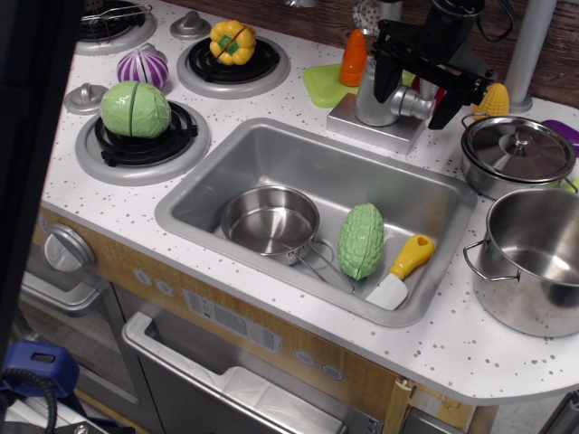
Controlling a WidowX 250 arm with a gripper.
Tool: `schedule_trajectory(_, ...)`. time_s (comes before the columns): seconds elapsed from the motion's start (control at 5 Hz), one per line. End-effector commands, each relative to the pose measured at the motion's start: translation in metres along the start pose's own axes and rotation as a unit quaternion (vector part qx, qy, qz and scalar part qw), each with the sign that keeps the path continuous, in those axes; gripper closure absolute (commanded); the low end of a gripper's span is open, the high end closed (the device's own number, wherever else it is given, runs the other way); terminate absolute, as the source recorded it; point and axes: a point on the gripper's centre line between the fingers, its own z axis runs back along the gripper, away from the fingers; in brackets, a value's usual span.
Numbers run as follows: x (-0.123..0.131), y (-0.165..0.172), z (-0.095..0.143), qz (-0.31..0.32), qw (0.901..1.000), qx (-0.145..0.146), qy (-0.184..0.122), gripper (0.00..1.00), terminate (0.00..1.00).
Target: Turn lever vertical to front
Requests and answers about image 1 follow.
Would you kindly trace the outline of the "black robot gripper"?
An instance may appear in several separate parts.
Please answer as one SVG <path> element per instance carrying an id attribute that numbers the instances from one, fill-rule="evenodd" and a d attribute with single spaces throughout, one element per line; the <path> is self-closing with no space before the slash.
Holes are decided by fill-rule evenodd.
<path id="1" fill-rule="evenodd" d="M 485 8 L 483 1 L 432 1 L 422 24 L 383 19 L 375 41 L 374 95 L 385 103 L 399 87 L 403 71 L 447 90 L 428 128 L 444 129 L 497 79 L 471 48 L 470 32 Z"/>

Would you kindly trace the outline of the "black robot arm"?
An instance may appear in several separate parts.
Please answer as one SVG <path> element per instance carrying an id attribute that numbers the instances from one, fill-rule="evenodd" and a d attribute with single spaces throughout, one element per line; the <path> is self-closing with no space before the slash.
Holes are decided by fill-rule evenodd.
<path id="1" fill-rule="evenodd" d="M 376 100 L 386 102 L 402 72 L 409 71 L 446 91 L 430 120 L 431 130 L 446 127 L 462 107 L 480 104 L 498 78 L 470 48 L 470 32 L 482 26 L 484 8 L 483 1 L 432 1 L 423 24 L 380 21 L 373 44 Z"/>

